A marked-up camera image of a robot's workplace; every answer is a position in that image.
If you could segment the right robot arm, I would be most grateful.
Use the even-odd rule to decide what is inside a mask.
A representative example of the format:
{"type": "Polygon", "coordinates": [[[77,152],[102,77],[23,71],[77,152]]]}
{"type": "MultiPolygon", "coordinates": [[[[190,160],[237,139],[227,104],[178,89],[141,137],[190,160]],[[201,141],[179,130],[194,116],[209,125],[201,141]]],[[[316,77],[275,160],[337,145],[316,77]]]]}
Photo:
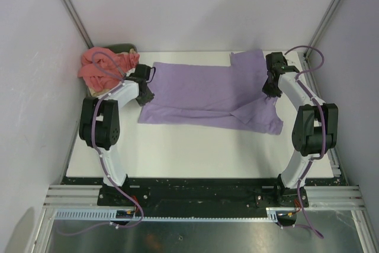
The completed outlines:
{"type": "Polygon", "coordinates": [[[291,133],[294,152],[273,191],[277,205],[287,206],[304,185],[313,162],[336,146],[339,111],[303,83],[301,72],[288,64],[283,53],[272,52],[265,58],[268,78],[262,91],[272,98],[285,94],[297,110],[291,133]]]}

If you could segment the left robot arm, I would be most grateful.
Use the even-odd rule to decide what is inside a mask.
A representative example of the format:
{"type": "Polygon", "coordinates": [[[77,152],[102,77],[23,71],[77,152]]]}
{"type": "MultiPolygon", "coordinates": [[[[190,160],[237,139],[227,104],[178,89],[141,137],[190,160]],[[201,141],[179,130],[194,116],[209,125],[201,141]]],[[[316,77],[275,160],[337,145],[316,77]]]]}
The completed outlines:
{"type": "Polygon", "coordinates": [[[110,198],[120,206],[131,198],[131,191],[123,186],[127,174],[116,146],[121,133],[120,110],[133,100],[142,107],[154,99],[148,84],[155,74],[155,67],[138,64],[116,87],[100,97],[86,97],[82,102],[79,137],[98,153],[104,184],[113,187],[110,198]]]}

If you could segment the purple t shirt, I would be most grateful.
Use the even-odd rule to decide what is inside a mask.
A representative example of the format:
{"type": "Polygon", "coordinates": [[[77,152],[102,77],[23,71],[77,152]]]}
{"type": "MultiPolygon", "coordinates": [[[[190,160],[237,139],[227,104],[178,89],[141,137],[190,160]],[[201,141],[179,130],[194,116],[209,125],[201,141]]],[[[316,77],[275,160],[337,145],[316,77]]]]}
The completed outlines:
{"type": "Polygon", "coordinates": [[[142,108],[139,123],[281,134],[277,100],[262,91],[268,77],[263,51],[231,53],[229,59],[229,66],[155,62],[149,84],[155,96],[142,108]]]}

